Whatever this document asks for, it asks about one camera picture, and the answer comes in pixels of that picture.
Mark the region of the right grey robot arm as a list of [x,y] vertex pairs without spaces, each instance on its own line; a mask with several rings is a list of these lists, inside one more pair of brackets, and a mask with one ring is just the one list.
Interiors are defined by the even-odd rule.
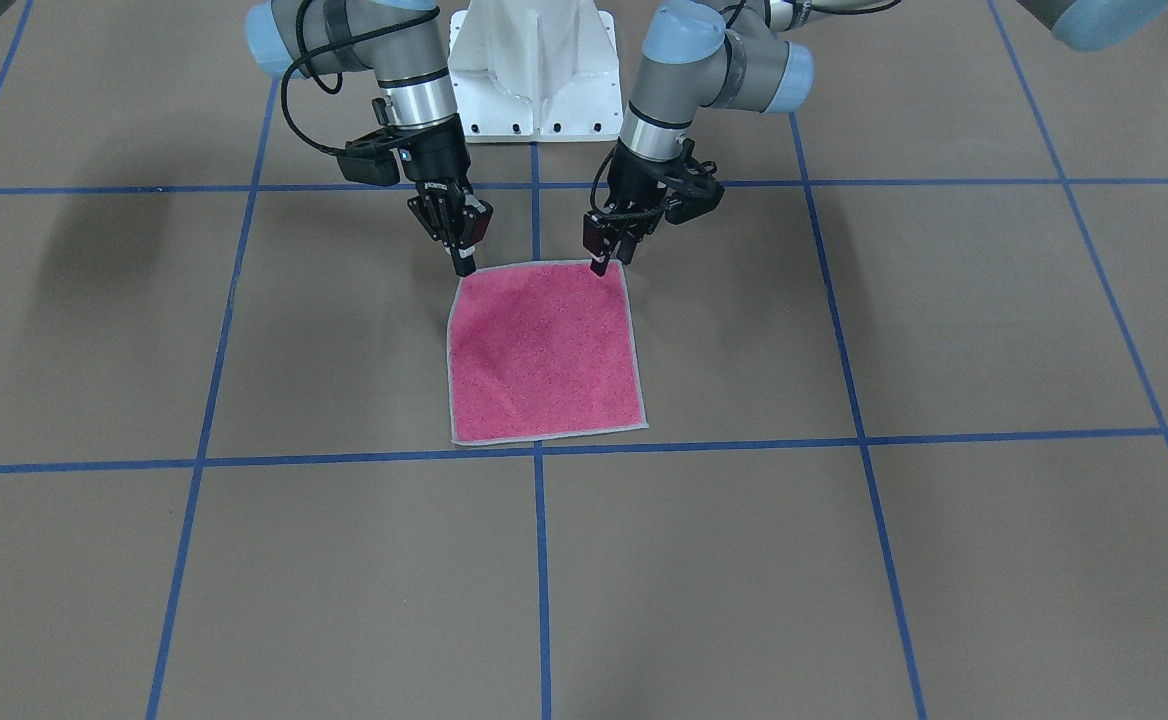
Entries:
[[[264,1],[246,13],[246,47],[277,78],[290,131],[338,161],[352,184],[391,187],[409,181],[406,201],[453,272],[474,274],[493,208],[470,184],[470,150],[442,44],[433,1]],[[352,72],[373,72],[377,129],[341,146],[317,141],[290,109],[290,86],[308,78],[338,94]]]

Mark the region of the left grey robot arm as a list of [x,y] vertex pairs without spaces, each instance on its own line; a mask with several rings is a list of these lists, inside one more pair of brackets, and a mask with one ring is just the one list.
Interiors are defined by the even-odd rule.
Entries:
[[712,161],[695,158],[689,134],[698,110],[793,113],[811,94],[814,58],[785,40],[820,18],[858,18],[891,1],[663,1],[645,32],[637,82],[619,138],[599,165],[580,243],[593,274],[630,264],[661,224],[680,226],[717,208],[724,187]]

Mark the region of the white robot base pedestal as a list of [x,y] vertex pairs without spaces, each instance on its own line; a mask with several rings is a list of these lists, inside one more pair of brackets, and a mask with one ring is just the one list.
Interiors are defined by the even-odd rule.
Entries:
[[466,141],[616,141],[616,18],[593,1],[471,1],[450,18]]

